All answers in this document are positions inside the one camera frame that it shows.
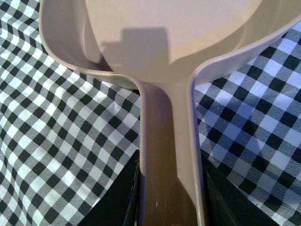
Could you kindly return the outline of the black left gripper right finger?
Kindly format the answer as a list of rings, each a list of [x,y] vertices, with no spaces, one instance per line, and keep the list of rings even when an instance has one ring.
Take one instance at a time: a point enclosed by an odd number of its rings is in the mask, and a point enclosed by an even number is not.
[[[206,201],[211,226],[276,226],[277,223],[248,200],[228,179],[231,168],[215,167],[201,151]]]

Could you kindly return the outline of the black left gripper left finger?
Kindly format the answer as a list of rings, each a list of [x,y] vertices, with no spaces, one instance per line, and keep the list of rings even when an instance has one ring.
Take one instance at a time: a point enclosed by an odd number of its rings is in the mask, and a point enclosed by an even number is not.
[[[134,226],[139,194],[140,152],[136,150],[81,226]]]

